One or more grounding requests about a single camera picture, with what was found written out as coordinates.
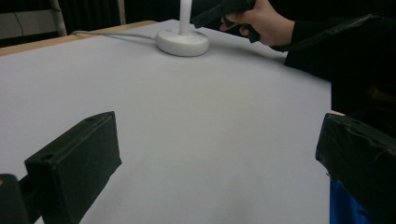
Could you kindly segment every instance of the white cable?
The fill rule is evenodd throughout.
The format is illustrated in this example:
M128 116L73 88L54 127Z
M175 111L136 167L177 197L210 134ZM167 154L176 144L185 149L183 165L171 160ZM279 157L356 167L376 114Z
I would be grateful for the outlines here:
M141 34L123 34L123 33L103 33L103 32L89 32L89 31L75 31L71 35L84 34L84 35L123 35L133 36L146 39L155 39L156 35L141 35Z

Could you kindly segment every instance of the blue object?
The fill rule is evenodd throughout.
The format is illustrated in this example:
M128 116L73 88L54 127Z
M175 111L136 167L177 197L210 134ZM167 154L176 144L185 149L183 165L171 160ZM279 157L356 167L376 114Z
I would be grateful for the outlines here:
M373 224L366 210L338 181L330 184L330 224Z

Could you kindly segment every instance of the black holder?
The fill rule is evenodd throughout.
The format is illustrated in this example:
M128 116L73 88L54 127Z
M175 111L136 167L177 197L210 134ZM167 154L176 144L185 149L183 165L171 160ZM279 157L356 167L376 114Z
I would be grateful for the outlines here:
M114 112L84 119L25 161L28 175L0 175L0 222L79 223L121 165Z
M374 223L396 223L396 114L367 109L327 114L316 159L365 209Z

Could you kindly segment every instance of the black cloth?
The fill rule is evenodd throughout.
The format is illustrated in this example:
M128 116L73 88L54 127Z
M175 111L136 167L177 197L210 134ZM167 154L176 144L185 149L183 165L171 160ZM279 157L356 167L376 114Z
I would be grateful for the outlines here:
M351 113L381 105L366 96L372 84L391 93L396 84L396 1L272 0L274 9L294 20L291 44L344 21L372 13L380 20L335 35L314 47L291 51L285 65L332 82L332 109Z

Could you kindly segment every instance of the white pole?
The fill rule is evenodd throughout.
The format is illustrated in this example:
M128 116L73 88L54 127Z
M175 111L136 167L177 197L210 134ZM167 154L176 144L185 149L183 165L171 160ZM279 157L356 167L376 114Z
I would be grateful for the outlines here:
M180 0L179 35L188 35L190 26L192 0Z

